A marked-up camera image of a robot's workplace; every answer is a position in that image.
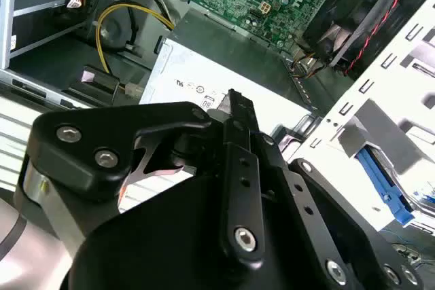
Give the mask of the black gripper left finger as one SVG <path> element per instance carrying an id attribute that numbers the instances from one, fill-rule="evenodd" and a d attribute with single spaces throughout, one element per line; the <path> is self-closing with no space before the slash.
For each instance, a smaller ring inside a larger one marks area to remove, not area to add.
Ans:
<path id="1" fill-rule="evenodd" d="M 20 178 L 68 253 L 118 215 L 127 185 L 195 168 L 222 189 L 217 239 L 225 256 L 261 262 L 264 227 L 253 103 L 229 90 L 212 116 L 189 102 L 45 113 L 33 123 Z"/>

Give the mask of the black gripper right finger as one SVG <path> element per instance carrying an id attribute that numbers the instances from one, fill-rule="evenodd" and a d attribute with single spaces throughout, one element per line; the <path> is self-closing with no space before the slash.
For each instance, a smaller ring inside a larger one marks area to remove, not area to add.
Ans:
<path id="1" fill-rule="evenodd" d="M 423 289 L 414 268 L 338 193 L 314 165 L 287 164 L 272 138 L 251 147 L 267 199 L 267 259 L 275 289 Z"/>

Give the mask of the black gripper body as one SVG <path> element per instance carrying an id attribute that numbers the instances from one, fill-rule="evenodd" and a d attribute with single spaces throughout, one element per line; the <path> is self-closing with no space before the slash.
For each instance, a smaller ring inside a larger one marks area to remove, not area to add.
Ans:
<path id="1" fill-rule="evenodd" d="M 274 141 L 223 144 L 208 171 L 97 228 L 71 289 L 321 289 L 323 261 Z"/>

